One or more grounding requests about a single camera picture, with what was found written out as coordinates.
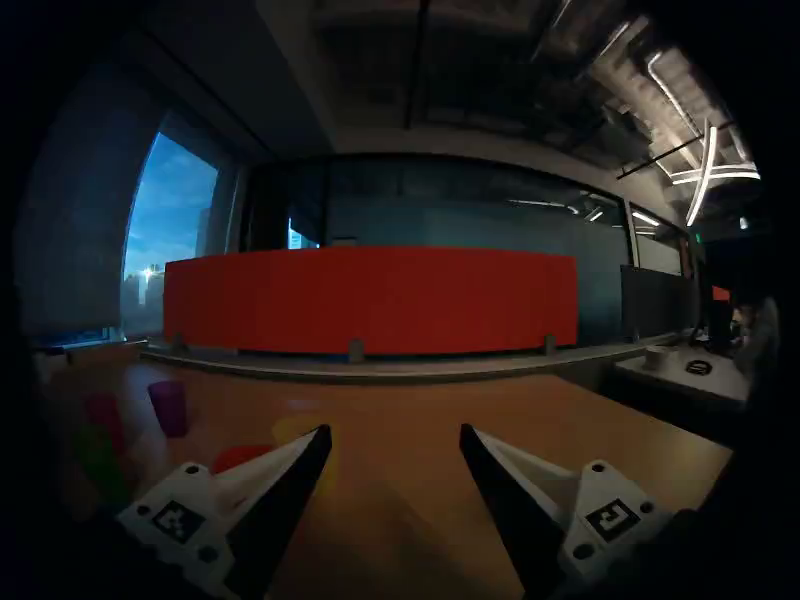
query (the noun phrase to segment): red object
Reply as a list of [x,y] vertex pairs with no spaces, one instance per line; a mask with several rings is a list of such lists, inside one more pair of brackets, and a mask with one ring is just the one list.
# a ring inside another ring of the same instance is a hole
[[214,461],[214,465],[211,467],[211,472],[214,475],[222,473],[233,467],[238,467],[249,460],[253,460],[262,454],[266,454],[271,450],[272,446],[267,445],[234,446],[233,448],[228,448],[217,456],[217,460]]
[[167,437],[183,437],[189,430],[186,392],[180,381],[159,381],[147,386],[153,410]]
[[89,423],[108,434],[114,454],[121,456],[125,452],[125,430],[117,410],[117,397],[111,393],[94,394],[84,398],[83,406]]
[[433,247],[335,247],[167,264],[164,330],[189,345],[445,354],[575,344],[575,259]]
[[723,302],[729,302],[731,299],[731,293],[728,290],[718,288],[715,285],[711,286],[711,295],[714,300],[722,300]]

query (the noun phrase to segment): table surface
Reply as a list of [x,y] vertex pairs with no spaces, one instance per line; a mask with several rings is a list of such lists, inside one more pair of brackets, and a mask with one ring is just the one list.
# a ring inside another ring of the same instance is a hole
[[[147,397],[148,384],[167,378],[186,385],[183,439],[164,438]],[[231,446],[281,444],[330,424],[334,447],[274,598],[519,600],[519,580],[458,448],[464,422],[571,470],[603,458],[670,510],[697,507],[730,457],[552,375],[349,386],[116,361],[58,373],[46,391],[64,440],[83,418],[82,396],[117,395],[137,496],[184,461],[210,465]],[[96,505],[90,484],[69,464],[64,481],[65,501],[86,517]]]
[[[688,373],[686,363],[690,360],[708,362],[712,367],[711,372],[708,375]],[[736,368],[733,360],[703,349],[679,346],[667,355],[664,365],[657,370],[647,369],[644,364],[645,357],[639,356],[620,361],[614,366],[639,379],[666,384],[673,389],[682,389],[690,393],[733,401],[728,404],[739,409],[744,408],[750,393],[750,381]]]

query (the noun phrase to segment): ceiling light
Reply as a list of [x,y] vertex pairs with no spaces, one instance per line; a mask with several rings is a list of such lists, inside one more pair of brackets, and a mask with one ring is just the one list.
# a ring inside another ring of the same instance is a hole
[[659,223],[655,219],[652,219],[652,218],[648,217],[647,215],[643,215],[642,213],[640,213],[640,212],[638,212],[636,210],[633,211],[633,216],[636,217],[637,219],[641,219],[645,223],[650,223],[650,225],[652,225],[653,227],[658,227],[659,225],[661,225],[661,223]]
[[714,154],[717,151],[717,128],[708,124],[706,119],[705,126],[705,139],[708,143],[703,146],[703,162],[701,164],[700,181],[694,190],[694,198],[692,204],[689,206],[689,214],[686,215],[686,226],[691,227],[694,220],[697,218],[697,213],[700,212],[700,206],[703,204],[703,199],[706,196],[708,189],[708,178],[711,176],[711,167],[714,166]]
[[583,218],[586,219],[587,221],[594,221],[597,217],[599,217],[602,214],[603,214],[603,209],[600,208],[599,206],[595,206],[594,209],[592,209],[591,212],[589,212],[589,214]]
[[541,200],[514,200],[513,198],[509,198],[509,202],[513,202],[514,204],[535,204],[536,206],[550,206],[549,202],[542,202]]
[[[712,173],[708,176],[709,179],[761,179],[761,175],[755,171],[730,171],[725,173]],[[699,181],[700,175],[691,175],[684,179],[675,179],[672,185],[680,185],[681,183],[690,183],[692,181]]]
[[[755,163],[740,163],[738,165],[716,165],[711,168],[712,173],[719,173],[720,171],[757,171]],[[689,169],[688,171],[677,171],[671,177],[678,177],[679,175],[700,175],[700,169]]]
[[561,204],[560,202],[544,202],[542,200],[517,200],[516,198],[509,198],[508,202],[513,202],[514,204],[533,204],[535,206],[553,206],[555,208],[568,208],[572,211],[573,215],[577,215],[580,211],[575,208],[574,206],[567,206],[566,204]]

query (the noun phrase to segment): ceiling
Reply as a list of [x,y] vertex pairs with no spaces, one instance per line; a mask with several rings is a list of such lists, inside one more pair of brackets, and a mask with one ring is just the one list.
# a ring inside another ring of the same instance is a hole
[[[309,27],[340,120],[529,139],[619,173],[698,137],[708,120],[722,127],[715,164],[751,161],[713,87],[624,0],[431,0],[427,14],[422,4],[313,3]],[[698,140],[652,168],[668,187],[668,174],[699,168],[702,154]],[[760,195],[747,181],[726,207],[728,180],[713,187],[701,220]],[[694,188],[675,186],[679,212]]]
[[[254,160],[329,153],[343,125],[435,125],[514,139],[512,153],[546,146],[614,181],[695,138],[706,119],[721,128],[716,164],[752,160],[713,87],[624,0],[426,4],[171,0],[131,32],[125,56]],[[696,185],[668,174],[698,168],[702,153],[689,143],[619,183],[647,179],[686,214]],[[757,181],[712,181],[698,222],[733,223],[760,193]]]

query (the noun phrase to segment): sky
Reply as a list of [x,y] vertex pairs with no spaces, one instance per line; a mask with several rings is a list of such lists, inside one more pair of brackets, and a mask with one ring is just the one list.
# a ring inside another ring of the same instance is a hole
[[124,273],[193,258],[200,211],[211,206],[217,170],[165,135],[150,150],[133,204]]

